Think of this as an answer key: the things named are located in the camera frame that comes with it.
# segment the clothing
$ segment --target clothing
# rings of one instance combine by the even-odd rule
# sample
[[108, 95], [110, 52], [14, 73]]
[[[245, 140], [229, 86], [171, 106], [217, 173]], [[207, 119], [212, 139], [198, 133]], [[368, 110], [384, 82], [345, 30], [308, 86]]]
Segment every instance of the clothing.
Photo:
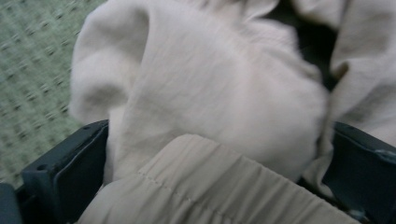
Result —
[[[87, 18], [75, 46], [70, 111], [86, 123], [109, 119], [106, 186], [81, 221], [145, 220], [150, 217], [144, 212], [146, 208], [154, 209], [153, 218], [180, 218], [175, 223], [184, 218], [192, 218], [191, 223], [231, 221], [206, 210], [198, 212], [196, 206], [172, 196], [176, 194], [172, 190], [160, 193], [164, 187], [158, 183], [172, 179], [176, 172], [185, 180], [173, 182], [170, 189], [202, 193], [205, 190], [200, 188], [210, 191], [209, 186], [217, 181], [216, 188], [226, 188], [227, 181], [235, 178], [251, 184], [230, 193], [235, 197], [230, 203], [216, 198], [220, 191], [215, 190], [194, 199], [210, 201], [210, 206], [223, 205], [222, 211], [231, 217], [240, 216], [236, 220], [254, 223], [255, 218], [264, 217], [233, 205], [250, 203], [250, 197], [257, 197], [262, 207], [252, 205], [251, 209], [269, 211], [266, 197], [277, 189], [262, 194], [254, 191], [254, 180], [244, 179], [250, 169], [268, 168], [292, 181], [304, 173], [309, 184], [332, 196], [321, 178], [332, 158], [335, 120], [396, 146], [392, 138], [396, 134], [396, 67], [392, 61], [396, 56], [396, 7], [390, 7], [396, 3], [330, 2], [293, 1], [301, 16], [339, 29], [332, 72], [340, 81], [330, 95], [320, 84], [318, 69], [301, 59], [292, 28], [262, 17], [277, 1], [111, 0], [97, 8]], [[168, 170], [183, 164], [184, 159], [170, 158], [188, 151], [188, 146], [170, 145], [177, 150], [166, 150], [166, 146], [185, 134], [202, 136], [202, 141], [211, 142], [207, 147], [212, 152], [199, 161], [204, 154], [195, 150], [204, 153], [206, 144], [197, 144], [194, 153], [198, 155], [189, 158], [196, 160], [195, 166]], [[228, 152], [224, 160], [212, 155], [219, 146], [257, 163], [238, 166], [235, 176], [226, 175], [221, 181], [209, 171], [207, 175], [189, 172], [206, 166], [216, 170], [228, 164]], [[206, 161], [212, 157], [219, 159]], [[141, 175], [155, 161], [161, 167], [156, 169], [163, 172], [161, 181], [156, 175]], [[220, 170], [222, 174], [230, 172]], [[260, 172], [258, 178], [275, 181]], [[210, 184], [202, 186], [206, 179]], [[123, 210], [135, 200], [133, 211]], [[288, 215], [282, 221], [275, 218], [279, 222], [274, 223], [292, 222], [288, 218], [294, 216], [294, 206], [286, 211], [288, 204], [282, 202], [271, 214]], [[264, 219], [272, 223], [270, 216]], [[309, 222], [297, 219], [294, 223]]]
[[186, 134], [108, 184], [78, 223], [358, 222], [240, 153]]

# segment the cream cloth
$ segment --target cream cloth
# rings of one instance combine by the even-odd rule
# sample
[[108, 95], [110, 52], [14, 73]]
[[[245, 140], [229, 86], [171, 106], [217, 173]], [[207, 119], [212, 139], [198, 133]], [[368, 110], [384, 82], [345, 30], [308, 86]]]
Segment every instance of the cream cloth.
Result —
[[240, 153], [197, 135], [173, 140], [107, 185], [79, 223], [358, 223]]
[[300, 59], [289, 27], [226, 6], [209, 13], [193, 3], [119, 0], [86, 20], [70, 110], [84, 122], [110, 118], [107, 183], [185, 133], [291, 180], [315, 158], [326, 106], [317, 69]]
[[[305, 179], [330, 196], [321, 178], [332, 158], [335, 120], [396, 146], [396, 2], [293, 1], [302, 16], [339, 30], [332, 71], [340, 82], [330, 97], [317, 69], [300, 59], [293, 30], [261, 19], [276, 3], [112, 0], [89, 16], [74, 52], [70, 112], [86, 123], [110, 119], [105, 182], [111, 184], [102, 192], [113, 196], [103, 197], [146, 185], [138, 172], [186, 133], [290, 180], [305, 171]], [[189, 179], [192, 190], [200, 188], [199, 179], [205, 177]], [[128, 216], [112, 204], [97, 209]], [[190, 211], [170, 209], [175, 217]]]

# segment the white fabric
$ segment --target white fabric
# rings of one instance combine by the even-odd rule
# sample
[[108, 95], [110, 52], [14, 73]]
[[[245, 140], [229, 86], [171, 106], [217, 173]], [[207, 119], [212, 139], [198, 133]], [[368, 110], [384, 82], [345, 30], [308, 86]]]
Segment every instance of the white fabric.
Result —
[[[320, 14], [321, 10], [325, 8], [311, 13]], [[332, 72], [340, 81], [330, 98], [327, 129], [318, 152], [322, 157], [304, 174], [309, 183], [328, 195], [321, 178], [332, 157], [334, 121], [350, 124], [396, 147], [396, 1], [347, 1], [335, 15], [340, 16], [341, 26]]]
[[[201, 195], [205, 191], [200, 190], [219, 177], [210, 172], [193, 175], [190, 170], [204, 170], [208, 164], [213, 169], [222, 167], [227, 164], [228, 153], [223, 160], [211, 154], [216, 151], [212, 148], [205, 159], [213, 156], [217, 162], [199, 161], [197, 156], [196, 163], [183, 170], [184, 161], [173, 156], [183, 154], [185, 148], [163, 148], [186, 133], [211, 139], [290, 180], [298, 179], [305, 170], [305, 179], [330, 196], [321, 178], [332, 158], [335, 120], [396, 146], [396, 2], [293, 1], [300, 15], [339, 29], [332, 71], [340, 82], [330, 97], [318, 83], [317, 69], [300, 59], [293, 30], [261, 19], [276, 3], [276, 0], [111, 0], [89, 16], [75, 48], [70, 111], [85, 123], [110, 119], [110, 132], [105, 170], [108, 185], [82, 222], [122, 223], [125, 220], [117, 218], [126, 216], [128, 220], [145, 220], [150, 218], [143, 211], [146, 208], [157, 213], [152, 222], [144, 223], [161, 223], [155, 218], [165, 218], [167, 212], [172, 214], [167, 218], [181, 218], [172, 220], [175, 223], [188, 223], [180, 222], [187, 218], [188, 211], [191, 223], [231, 222], [186, 205], [172, 193], [160, 193], [162, 187], [155, 183], [172, 180], [172, 172], [185, 177], [185, 181], [172, 182], [173, 189], [198, 193], [194, 199], [219, 206], [221, 211], [227, 211], [227, 216], [240, 216], [237, 220], [246, 223], [259, 216], [250, 214], [245, 207], [234, 209], [233, 204], [249, 203], [253, 195], [257, 202], [262, 202], [262, 207], [255, 204], [252, 209], [268, 209], [268, 204], [276, 203], [265, 199], [277, 191], [268, 186], [263, 194], [247, 194], [250, 188], [243, 187], [230, 193], [234, 201], [230, 199], [225, 204], [216, 197], [218, 192], [210, 188], [207, 189], [210, 193]], [[161, 181], [156, 175], [152, 176], [153, 182], [139, 174], [153, 161], [158, 161], [156, 169], [163, 172]], [[179, 164], [180, 170], [169, 170]], [[250, 174], [253, 172], [250, 169], [264, 169], [255, 163], [243, 167], [238, 168], [240, 173], [235, 176]], [[226, 168], [219, 169], [227, 173]], [[225, 188], [227, 185], [222, 184], [235, 176], [227, 175], [216, 186]], [[254, 180], [240, 178], [242, 184], [255, 188]], [[293, 199], [282, 202], [276, 211], [287, 214], [274, 223], [290, 223], [290, 211], [285, 211], [285, 207]], [[309, 214], [315, 218], [317, 212]], [[264, 221], [273, 223], [271, 218]]]
[[197, 135], [173, 140], [107, 185], [78, 223], [358, 223], [240, 153]]
[[185, 133], [292, 180], [315, 158], [326, 105], [317, 69], [299, 58], [290, 28], [232, 20], [155, 0], [109, 1], [90, 15], [70, 110], [85, 122], [110, 118], [107, 183]]

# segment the fabric fold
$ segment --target fabric fold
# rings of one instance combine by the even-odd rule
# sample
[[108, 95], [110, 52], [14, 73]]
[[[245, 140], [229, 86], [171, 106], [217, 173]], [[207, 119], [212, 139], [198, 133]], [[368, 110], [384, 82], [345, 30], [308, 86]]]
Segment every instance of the fabric fold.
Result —
[[[317, 2], [324, 6], [326, 1]], [[317, 8], [316, 12], [320, 10], [331, 13], [334, 7]], [[321, 180], [332, 158], [335, 121], [396, 147], [396, 2], [347, 1], [335, 14], [343, 15], [331, 64], [339, 82], [330, 95], [326, 130], [318, 148], [320, 158], [304, 173], [314, 188], [328, 196], [331, 193]]]
[[240, 153], [187, 134], [102, 189], [79, 223], [357, 222]]
[[230, 21], [155, 0], [109, 1], [90, 15], [76, 44], [70, 109], [85, 122], [110, 118], [106, 183], [185, 133], [291, 180], [316, 157], [327, 93], [294, 32]]

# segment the gray-green carpet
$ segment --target gray-green carpet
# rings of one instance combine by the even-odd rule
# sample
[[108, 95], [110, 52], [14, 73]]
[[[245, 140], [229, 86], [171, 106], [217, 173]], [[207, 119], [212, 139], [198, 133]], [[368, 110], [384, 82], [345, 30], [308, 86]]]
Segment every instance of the gray-green carpet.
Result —
[[80, 126], [67, 113], [73, 46], [105, 0], [0, 1], [0, 182]]

